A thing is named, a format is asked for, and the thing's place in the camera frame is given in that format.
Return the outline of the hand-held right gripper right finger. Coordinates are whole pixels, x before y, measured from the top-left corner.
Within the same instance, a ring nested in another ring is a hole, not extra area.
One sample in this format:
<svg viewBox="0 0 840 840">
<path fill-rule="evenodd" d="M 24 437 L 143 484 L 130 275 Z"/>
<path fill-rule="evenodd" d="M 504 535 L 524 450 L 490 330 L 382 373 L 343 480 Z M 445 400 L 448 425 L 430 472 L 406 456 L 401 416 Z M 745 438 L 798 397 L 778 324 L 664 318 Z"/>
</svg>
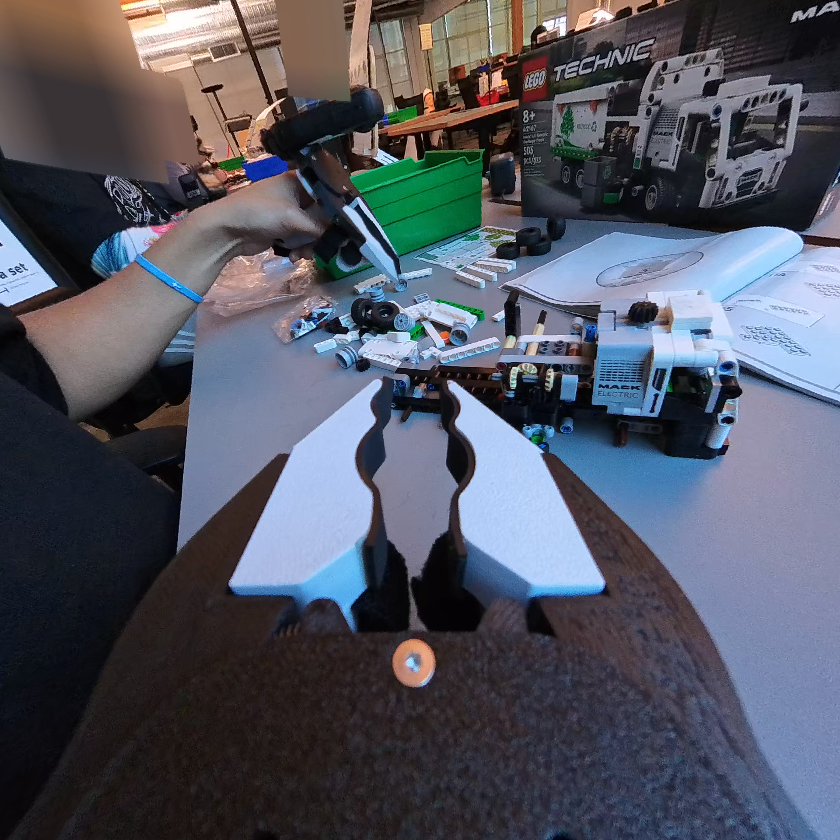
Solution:
<svg viewBox="0 0 840 840">
<path fill-rule="evenodd" d="M 488 607 L 544 596 L 599 595 L 606 582 L 550 467 L 560 462 L 453 382 L 441 386 L 449 511 L 448 588 Z"/>
</svg>

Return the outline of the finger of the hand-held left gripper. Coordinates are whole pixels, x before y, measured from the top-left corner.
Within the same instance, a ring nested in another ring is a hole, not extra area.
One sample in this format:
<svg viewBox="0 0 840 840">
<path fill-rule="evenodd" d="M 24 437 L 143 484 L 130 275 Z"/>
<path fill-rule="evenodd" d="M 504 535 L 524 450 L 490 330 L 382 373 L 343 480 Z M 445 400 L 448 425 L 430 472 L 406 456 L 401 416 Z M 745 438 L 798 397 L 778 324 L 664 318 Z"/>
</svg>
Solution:
<svg viewBox="0 0 840 840">
<path fill-rule="evenodd" d="M 333 223 L 342 230 L 334 258 L 338 271 L 347 275 L 371 263 L 395 279 L 396 250 L 370 208 L 365 203 L 333 203 L 331 213 Z"/>
<path fill-rule="evenodd" d="M 399 275 L 399 255 L 364 199 L 357 196 L 346 207 L 346 219 L 355 233 L 362 256 L 381 273 Z"/>
</svg>

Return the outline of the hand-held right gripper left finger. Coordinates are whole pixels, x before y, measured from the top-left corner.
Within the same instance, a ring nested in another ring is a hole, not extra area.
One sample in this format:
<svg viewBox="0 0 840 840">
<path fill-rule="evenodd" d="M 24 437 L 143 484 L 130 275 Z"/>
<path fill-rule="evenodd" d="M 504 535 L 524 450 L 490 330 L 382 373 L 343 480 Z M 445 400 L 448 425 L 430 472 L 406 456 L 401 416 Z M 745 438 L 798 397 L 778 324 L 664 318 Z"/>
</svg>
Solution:
<svg viewBox="0 0 840 840">
<path fill-rule="evenodd" d="M 284 595 L 299 609 L 334 601 L 353 630 L 353 605 L 384 579 L 387 538 L 373 476 L 394 381 L 368 384 L 291 450 L 231 576 L 236 595 Z"/>
</svg>

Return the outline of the small clear bag of pins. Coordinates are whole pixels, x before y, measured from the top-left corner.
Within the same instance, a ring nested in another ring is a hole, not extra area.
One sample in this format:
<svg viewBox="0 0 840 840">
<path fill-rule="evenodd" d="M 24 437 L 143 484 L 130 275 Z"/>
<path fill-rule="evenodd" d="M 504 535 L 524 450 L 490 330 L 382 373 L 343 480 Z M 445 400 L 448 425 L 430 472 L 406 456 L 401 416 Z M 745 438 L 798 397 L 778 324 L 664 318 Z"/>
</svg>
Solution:
<svg viewBox="0 0 840 840">
<path fill-rule="evenodd" d="M 318 329 L 335 316 L 336 300 L 316 295 L 297 303 L 286 315 L 277 320 L 271 329 L 283 343 L 289 343 Z"/>
</svg>

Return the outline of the large clear plastic bag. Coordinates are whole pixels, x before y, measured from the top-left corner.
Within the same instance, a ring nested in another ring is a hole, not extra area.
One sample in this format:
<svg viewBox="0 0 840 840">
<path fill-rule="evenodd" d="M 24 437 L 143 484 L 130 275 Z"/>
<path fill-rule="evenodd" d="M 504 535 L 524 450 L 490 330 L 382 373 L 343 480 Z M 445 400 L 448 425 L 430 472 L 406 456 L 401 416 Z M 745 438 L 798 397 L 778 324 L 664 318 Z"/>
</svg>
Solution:
<svg viewBox="0 0 840 840">
<path fill-rule="evenodd" d="M 313 259 L 291 262 L 270 251 L 231 260 L 205 295 L 204 303 L 221 317 L 233 317 L 306 297 L 319 279 Z"/>
</svg>

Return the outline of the pile of lego pieces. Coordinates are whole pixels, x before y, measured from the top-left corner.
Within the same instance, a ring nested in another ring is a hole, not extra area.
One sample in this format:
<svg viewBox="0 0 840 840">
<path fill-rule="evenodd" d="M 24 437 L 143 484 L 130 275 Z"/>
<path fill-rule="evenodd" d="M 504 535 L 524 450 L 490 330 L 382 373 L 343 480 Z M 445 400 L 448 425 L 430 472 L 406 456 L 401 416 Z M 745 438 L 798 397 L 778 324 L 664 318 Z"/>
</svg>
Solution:
<svg viewBox="0 0 840 840">
<path fill-rule="evenodd" d="M 328 335 L 317 342 L 335 339 L 337 349 L 348 344 L 360 358 L 370 360 L 371 366 L 386 371 L 422 361 L 452 364 L 501 350 L 498 338 L 479 337 L 476 329 L 481 321 L 475 316 L 439 307 L 434 301 L 421 296 L 405 308 L 394 300 L 373 303 L 368 297 L 357 297 L 348 313 L 324 323 Z M 456 321 L 465 321 L 472 328 L 469 342 L 458 347 L 448 342 L 448 330 Z M 337 349 L 320 355 L 335 357 Z"/>
</svg>

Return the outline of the partly built lego truck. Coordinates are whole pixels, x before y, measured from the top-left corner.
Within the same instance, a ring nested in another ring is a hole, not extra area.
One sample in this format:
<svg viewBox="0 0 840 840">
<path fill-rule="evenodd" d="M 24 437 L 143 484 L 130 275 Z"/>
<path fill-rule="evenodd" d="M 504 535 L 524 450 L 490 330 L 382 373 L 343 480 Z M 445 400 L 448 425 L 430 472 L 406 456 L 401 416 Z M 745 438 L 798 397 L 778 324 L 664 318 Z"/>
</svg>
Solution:
<svg viewBox="0 0 840 840">
<path fill-rule="evenodd" d="M 702 290 L 648 292 L 602 304 L 570 332 L 546 332 L 541 311 L 522 330 L 519 293 L 504 309 L 505 339 L 493 367 L 456 362 L 494 351 L 488 341 L 443 352 L 429 371 L 400 370 L 392 407 L 441 414 L 443 387 L 457 384 L 541 448 L 585 419 L 609 420 L 613 442 L 654 436 L 669 457 L 726 454 L 739 420 L 739 361 L 721 304 Z"/>
</svg>

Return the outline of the person's left forearm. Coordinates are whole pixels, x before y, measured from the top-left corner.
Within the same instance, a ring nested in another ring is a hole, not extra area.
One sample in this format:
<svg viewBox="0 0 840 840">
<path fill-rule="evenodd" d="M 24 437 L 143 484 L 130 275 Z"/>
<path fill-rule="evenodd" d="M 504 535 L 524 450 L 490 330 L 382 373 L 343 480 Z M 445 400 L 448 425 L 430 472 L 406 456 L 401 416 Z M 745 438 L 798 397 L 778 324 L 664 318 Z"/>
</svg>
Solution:
<svg viewBox="0 0 840 840">
<path fill-rule="evenodd" d="M 145 375 L 198 302 L 132 262 L 100 285 L 21 318 L 65 397 L 82 420 Z"/>
</svg>

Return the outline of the lego set box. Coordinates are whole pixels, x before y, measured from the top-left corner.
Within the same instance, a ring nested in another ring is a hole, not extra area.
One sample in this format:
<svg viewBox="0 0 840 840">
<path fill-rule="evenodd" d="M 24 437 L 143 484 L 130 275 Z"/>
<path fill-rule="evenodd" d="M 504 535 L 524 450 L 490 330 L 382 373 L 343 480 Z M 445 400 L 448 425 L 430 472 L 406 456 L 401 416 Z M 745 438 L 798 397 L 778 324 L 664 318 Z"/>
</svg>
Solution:
<svg viewBox="0 0 840 840">
<path fill-rule="evenodd" d="M 522 216 L 803 232 L 838 205 L 838 2 L 666 2 L 519 70 Z"/>
</svg>

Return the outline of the person's left hand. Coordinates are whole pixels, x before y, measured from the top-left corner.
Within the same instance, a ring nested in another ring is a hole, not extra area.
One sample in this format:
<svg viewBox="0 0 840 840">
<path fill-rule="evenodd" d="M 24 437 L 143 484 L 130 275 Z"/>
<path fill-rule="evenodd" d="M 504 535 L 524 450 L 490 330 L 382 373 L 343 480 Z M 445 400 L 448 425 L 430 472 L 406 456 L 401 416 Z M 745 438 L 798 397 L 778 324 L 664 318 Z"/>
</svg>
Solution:
<svg viewBox="0 0 840 840">
<path fill-rule="evenodd" d="M 175 278 L 204 293 L 233 258 L 276 242 L 306 250 L 327 222 L 296 176 L 272 176 L 195 210 L 171 232 Z"/>
</svg>

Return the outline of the green plastic bin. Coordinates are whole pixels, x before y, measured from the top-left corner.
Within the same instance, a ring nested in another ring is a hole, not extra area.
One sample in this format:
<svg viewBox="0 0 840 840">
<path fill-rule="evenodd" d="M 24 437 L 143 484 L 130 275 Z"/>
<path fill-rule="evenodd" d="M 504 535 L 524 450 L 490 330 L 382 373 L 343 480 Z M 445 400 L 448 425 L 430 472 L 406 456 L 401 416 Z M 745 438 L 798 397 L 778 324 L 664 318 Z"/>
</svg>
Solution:
<svg viewBox="0 0 840 840">
<path fill-rule="evenodd" d="M 430 150 L 351 176 L 399 256 L 481 226 L 482 150 Z"/>
</svg>

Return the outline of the green and white sticker sheet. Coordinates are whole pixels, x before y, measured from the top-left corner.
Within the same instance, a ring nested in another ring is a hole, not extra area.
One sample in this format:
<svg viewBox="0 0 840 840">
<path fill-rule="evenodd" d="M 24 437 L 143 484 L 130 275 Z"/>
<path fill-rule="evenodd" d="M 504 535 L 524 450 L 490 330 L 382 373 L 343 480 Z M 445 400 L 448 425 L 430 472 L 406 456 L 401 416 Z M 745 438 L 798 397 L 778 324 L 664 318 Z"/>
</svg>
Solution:
<svg viewBox="0 0 840 840">
<path fill-rule="evenodd" d="M 461 270 L 479 259 L 494 259 L 497 247 L 513 243 L 516 233 L 514 229 L 483 226 L 448 242 L 436 244 L 435 247 L 415 255 L 415 258 L 444 268 Z"/>
</svg>

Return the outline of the black floor lamp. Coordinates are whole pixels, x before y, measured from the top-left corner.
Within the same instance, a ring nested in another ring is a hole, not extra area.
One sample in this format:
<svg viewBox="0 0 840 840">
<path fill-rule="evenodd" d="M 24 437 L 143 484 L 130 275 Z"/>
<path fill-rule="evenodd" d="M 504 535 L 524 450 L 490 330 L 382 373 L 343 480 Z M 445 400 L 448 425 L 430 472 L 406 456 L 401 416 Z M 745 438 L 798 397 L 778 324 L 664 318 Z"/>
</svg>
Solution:
<svg viewBox="0 0 840 840">
<path fill-rule="evenodd" d="M 222 102 L 220 101 L 220 98 L 218 96 L 218 92 L 222 90 L 223 87 L 223 84 L 209 85 L 206 87 L 202 87 L 201 93 L 205 95 L 208 103 L 211 105 L 219 132 L 225 137 L 225 142 L 227 142 L 228 135 L 227 125 L 225 122 L 226 113 L 224 107 L 222 106 Z"/>
</svg>

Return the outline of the wooden background table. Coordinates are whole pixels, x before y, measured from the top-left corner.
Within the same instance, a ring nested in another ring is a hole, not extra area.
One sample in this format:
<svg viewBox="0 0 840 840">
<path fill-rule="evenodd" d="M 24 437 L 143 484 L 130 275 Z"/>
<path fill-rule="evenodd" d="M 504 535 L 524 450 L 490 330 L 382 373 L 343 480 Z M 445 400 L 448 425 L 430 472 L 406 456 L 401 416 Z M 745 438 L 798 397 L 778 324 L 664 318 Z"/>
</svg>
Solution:
<svg viewBox="0 0 840 840">
<path fill-rule="evenodd" d="M 519 105 L 519 100 L 499 101 L 497 103 L 472 108 L 468 110 L 447 109 L 440 112 L 433 112 L 423 117 L 416 117 L 405 122 L 385 126 L 381 136 L 389 138 L 411 136 L 415 139 L 417 158 L 423 159 L 425 153 L 430 150 L 429 135 L 433 131 L 445 131 L 472 128 L 478 132 L 479 148 L 483 151 L 485 161 L 489 160 L 491 154 L 491 124 L 494 119 L 500 119 L 502 114 L 514 111 Z"/>
</svg>

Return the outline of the blue wristband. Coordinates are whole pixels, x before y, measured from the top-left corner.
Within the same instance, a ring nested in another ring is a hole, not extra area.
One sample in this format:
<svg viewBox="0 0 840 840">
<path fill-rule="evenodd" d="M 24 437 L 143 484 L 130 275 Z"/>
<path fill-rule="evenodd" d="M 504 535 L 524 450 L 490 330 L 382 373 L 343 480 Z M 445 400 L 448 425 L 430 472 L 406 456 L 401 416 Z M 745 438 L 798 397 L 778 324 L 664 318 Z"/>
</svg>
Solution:
<svg viewBox="0 0 840 840">
<path fill-rule="evenodd" d="M 190 289 L 189 287 L 183 285 L 179 280 L 173 278 L 158 266 L 152 264 L 142 254 L 136 255 L 134 257 L 133 262 L 140 268 L 145 270 L 147 273 L 149 273 L 152 277 L 163 283 L 165 286 L 181 294 L 184 298 L 187 298 L 195 304 L 201 304 L 203 302 L 204 299 L 201 295 L 197 294 L 194 290 Z"/>
</svg>

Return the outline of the colourful printed cloth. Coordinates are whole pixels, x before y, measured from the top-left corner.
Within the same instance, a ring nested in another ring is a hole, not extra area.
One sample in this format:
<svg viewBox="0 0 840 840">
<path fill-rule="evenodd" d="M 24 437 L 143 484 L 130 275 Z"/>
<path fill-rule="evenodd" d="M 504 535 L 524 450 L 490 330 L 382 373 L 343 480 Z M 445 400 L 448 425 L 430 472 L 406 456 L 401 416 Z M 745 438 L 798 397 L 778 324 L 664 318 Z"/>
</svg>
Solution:
<svg viewBox="0 0 840 840">
<path fill-rule="evenodd" d="M 181 213 L 163 224 L 129 227 L 111 235 L 96 248 L 92 255 L 93 272 L 102 279 L 113 277 L 185 217 L 186 213 Z"/>
</svg>

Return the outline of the person's black clothing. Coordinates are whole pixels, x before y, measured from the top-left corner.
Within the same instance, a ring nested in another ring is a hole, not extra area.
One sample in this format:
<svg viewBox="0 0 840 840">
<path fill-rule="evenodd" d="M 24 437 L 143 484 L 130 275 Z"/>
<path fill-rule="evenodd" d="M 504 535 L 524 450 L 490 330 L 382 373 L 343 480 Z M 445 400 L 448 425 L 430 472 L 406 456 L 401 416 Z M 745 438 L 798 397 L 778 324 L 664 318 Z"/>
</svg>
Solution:
<svg viewBox="0 0 840 840">
<path fill-rule="evenodd" d="M 2 195 L 81 280 L 99 278 L 111 235 L 188 217 L 200 203 L 185 191 L 2 160 Z M 176 522 L 171 490 L 69 417 L 22 317 L 2 307 L 2 836 L 59 761 Z"/>
</svg>

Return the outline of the white instruction booklet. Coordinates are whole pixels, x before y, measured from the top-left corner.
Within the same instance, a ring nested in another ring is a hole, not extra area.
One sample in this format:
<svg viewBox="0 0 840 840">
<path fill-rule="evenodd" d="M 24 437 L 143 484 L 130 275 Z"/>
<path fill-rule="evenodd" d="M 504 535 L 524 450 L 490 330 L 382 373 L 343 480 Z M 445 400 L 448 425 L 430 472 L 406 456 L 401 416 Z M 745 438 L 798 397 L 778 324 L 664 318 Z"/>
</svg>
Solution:
<svg viewBox="0 0 840 840">
<path fill-rule="evenodd" d="M 747 369 L 839 404 L 839 249 L 804 245 L 787 228 L 687 239 L 612 233 L 502 287 L 575 314 L 650 291 L 706 291 Z"/>
</svg>

